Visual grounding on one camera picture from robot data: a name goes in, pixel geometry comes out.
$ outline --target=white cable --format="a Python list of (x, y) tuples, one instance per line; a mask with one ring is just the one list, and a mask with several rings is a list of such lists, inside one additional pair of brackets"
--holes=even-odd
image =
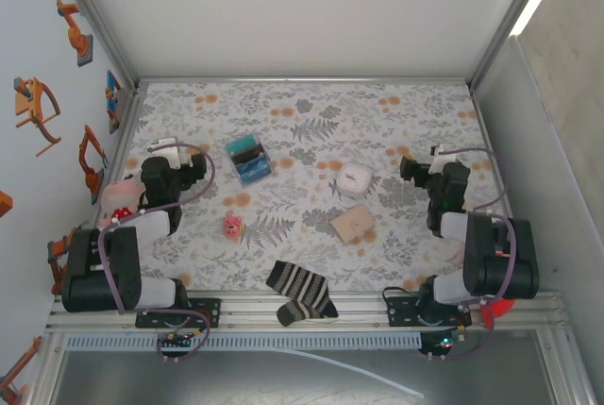
[(384, 379), (383, 377), (381, 377), (378, 374), (374, 374), (373, 372), (369, 372), (368, 370), (361, 369), (360, 367), (357, 367), (354, 365), (340, 363), (339, 361), (331, 360), (330, 358), (325, 358), (325, 357), (319, 356), (319, 355), (314, 355), (312, 353), (307, 353), (305, 351), (288, 350), (286, 348), (269, 348), (268, 351), (275, 351), (276, 353), (285, 353), (287, 355), (302, 356), (304, 358), (311, 358), (312, 360), (321, 361), (322, 363), (337, 365), (338, 367), (341, 367), (343, 369), (351, 370), (353, 372), (364, 375), (366, 377), (370, 377), (374, 380), (381, 381), (382, 383), (388, 384), (388, 385), (396, 388), (397, 390), (402, 391), (403, 393), (411, 394), (412, 396), (416, 396), (419, 398), (424, 398), (424, 395), (422, 393), (413, 391), (411, 388), (408, 388), (407, 386), (403, 386), (402, 384), (396, 383), (394, 381)]

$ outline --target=white wall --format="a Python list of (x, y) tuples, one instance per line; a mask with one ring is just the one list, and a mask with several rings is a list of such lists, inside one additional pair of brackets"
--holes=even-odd
[[(78, 146), (88, 124), (111, 159), (118, 132), (109, 135), (105, 86), (109, 60), (98, 42), (93, 62), (78, 68), (67, 39), (67, 24), (56, 0), (2, 0), (0, 17), (0, 190), (14, 208), (0, 218), (0, 375), (44, 329), (52, 276), (46, 244), (92, 217), (90, 192), (79, 167)], [(84, 33), (86, 21), (75, 15)], [(33, 76), (59, 102), (61, 115), (47, 124), (60, 143), (36, 158), (46, 140), (32, 125), (16, 128), (13, 78)], [(50, 103), (43, 98), (45, 113)], [(89, 148), (89, 165), (101, 161)]]
[(513, 215), (530, 220), (541, 288), (562, 292), (603, 402), (604, 246), (516, 38), (497, 55), (477, 88), (477, 100), (510, 181)]
[(604, 4), (543, 0), (520, 43), (604, 240)]
[(95, 0), (138, 76), (470, 77), (512, 0)]

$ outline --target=pink die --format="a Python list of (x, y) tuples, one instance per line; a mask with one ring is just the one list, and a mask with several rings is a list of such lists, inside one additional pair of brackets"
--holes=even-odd
[(239, 216), (229, 216), (225, 218), (225, 236), (231, 240), (237, 240), (242, 234), (242, 218)]

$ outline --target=white clock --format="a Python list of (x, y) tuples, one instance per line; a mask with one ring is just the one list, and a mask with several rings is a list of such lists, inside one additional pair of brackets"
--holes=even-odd
[(349, 162), (342, 166), (336, 178), (338, 191), (349, 197), (362, 197), (369, 189), (371, 171), (365, 166)]

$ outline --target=floral pattern surface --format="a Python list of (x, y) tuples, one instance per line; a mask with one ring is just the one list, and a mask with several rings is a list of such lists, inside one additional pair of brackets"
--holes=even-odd
[[(260, 137), (276, 172), (242, 188), (225, 145), (246, 134)], [(282, 260), (325, 275), (332, 290), (379, 291), (414, 289), (429, 275), (461, 267), (463, 246), (428, 231), (428, 194), (400, 178), (399, 164), (404, 155), (430, 162), (430, 148), (439, 143), (484, 146), (463, 86), (151, 84), (124, 176), (138, 175), (146, 147), (165, 136), (206, 150), (216, 180), (183, 207), (175, 234), (141, 253), (146, 276), (178, 277), (191, 289), (264, 289), (275, 260)], [(488, 159), (459, 158), (472, 168), (467, 208), (492, 199)], [(373, 172), (362, 199), (341, 195), (335, 185), (348, 162)], [(344, 246), (329, 221), (358, 203), (376, 226)], [(236, 242), (223, 234), (227, 215), (243, 218)]]

